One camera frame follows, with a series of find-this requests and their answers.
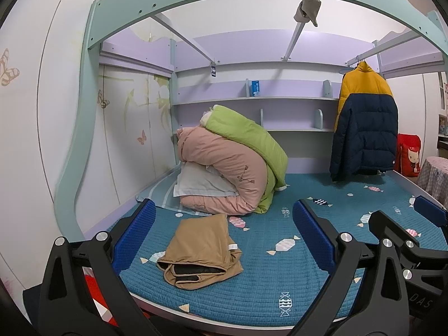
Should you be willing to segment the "pink folded quilt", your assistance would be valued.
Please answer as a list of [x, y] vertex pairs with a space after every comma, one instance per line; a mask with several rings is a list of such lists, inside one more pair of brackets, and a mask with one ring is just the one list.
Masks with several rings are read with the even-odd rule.
[[184, 207], [209, 214], [255, 213], [267, 184], [267, 165], [260, 155], [201, 126], [179, 129], [177, 137], [182, 164], [212, 165], [239, 192], [238, 197], [178, 197]]

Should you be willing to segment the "white pillow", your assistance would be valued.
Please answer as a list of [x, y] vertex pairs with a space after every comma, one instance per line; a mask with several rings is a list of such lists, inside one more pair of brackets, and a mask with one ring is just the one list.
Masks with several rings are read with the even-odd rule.
[[173, 197], [185, 196], [238, 197], [239, 192], [212, 165], [186, 162], [181, 165], [173, 189]]

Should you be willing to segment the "navy and yellow puffer jacket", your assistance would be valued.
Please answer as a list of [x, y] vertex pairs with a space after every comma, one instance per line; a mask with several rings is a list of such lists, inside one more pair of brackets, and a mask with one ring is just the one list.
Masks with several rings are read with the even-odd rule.
[[365, 62], [342, 78], [330, 158], [334, 182], [394, 169], [399, 115], [386, 80]]

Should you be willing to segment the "teal quilted bed mat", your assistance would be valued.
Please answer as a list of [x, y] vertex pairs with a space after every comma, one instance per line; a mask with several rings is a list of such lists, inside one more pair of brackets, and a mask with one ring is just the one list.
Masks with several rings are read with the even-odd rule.
[[182, 219], [194, 212], [173, 197], [176, 174], [140, 193], [156, 205], [156, 219], [133, 262], [119, 276], [131, 293], [175, 311], [187, 306], [211, 321], [254, 327], [291, 327], [304, 315], [328, 274], [319, 269], [292, 219], [299, 199], [339, 232], [375, 243], [370, 215], [381, 210], [415, 237], [423, 248], [445, 250], [440, 229], [415, 212], [415, 195], [394, 178], [360, 176], [334, 184], [327, 174], [288, 174], [287, 188], [273, 197], [264, 214], [245, 215], [228, 226], [242, 251], [240, 275], [199, 290], [169, 285], [157, 267]]

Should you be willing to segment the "lilac wall shelf unit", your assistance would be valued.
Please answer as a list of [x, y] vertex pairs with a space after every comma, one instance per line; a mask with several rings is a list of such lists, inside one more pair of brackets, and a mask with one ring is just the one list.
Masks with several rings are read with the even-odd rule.
[[[336, 104], [346, 63], [373, 43], [330, 33], [255, 30], [198, 38], [198, 49], [172, 48], [174, 129], [193, 127], [214, 105], [231, 108], [264, 127], [289, 157], [294, 174], [330, 166]], [[210, 66], [216, 66], [211, 77]], [[251, 96], [259, 80], [260, 95]]]

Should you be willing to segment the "green folded quilt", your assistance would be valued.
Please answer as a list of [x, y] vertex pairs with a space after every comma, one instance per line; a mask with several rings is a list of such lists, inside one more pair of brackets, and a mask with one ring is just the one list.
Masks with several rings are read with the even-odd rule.
[[288, 157], [281, 145], [265, 128], [225, 106], [215, 105], [205, 112], [200, 119], [200, 125], [214, 134], [254, 150], [265, 161], [267, 184], [254, 212], [266, 213], [273, 202], [274, 193], [287, 187]]

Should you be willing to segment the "round table with checked cloth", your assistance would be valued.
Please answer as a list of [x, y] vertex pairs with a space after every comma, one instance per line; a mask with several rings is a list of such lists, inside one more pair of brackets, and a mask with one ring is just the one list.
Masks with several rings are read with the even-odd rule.
[[447, 208], [448, 204], [448, 159], [429, 156], [421, 167], [418, 186]]

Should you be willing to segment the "blue box on shelf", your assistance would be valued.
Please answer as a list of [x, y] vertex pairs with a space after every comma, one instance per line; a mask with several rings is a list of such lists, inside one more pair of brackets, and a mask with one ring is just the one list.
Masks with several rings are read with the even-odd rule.
[[252, 80], [251, 96], [257, 97], [259, 95], [260, 95], [260, 82], [259, 82], [259, 80]]

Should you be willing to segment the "red cartoon cushion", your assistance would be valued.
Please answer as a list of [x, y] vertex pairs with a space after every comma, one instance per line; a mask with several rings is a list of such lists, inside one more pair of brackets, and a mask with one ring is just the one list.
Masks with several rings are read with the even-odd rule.
[[414, 134], [398, 134], [394, 170], [408, 178], [418, 177], [421, 170], [421, 139]]

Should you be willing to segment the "grey cloth on bed rail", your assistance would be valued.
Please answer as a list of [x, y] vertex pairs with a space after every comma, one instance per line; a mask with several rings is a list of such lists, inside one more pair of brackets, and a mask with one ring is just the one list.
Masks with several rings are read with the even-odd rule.
[[294, 20], [297, 23], [312, 22], [315, 27], [318, 27], [317, 16], [320, 6], [320, 0], [302, 0], [296, 10]]

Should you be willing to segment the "tan padded jacket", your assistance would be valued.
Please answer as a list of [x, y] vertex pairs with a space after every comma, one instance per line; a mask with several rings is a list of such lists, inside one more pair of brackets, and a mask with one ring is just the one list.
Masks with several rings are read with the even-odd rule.
[[170, 285], [197, 290], [243, 272], [242, 251], [230, 238], [225, 214], [180, 221], [157, 267]]

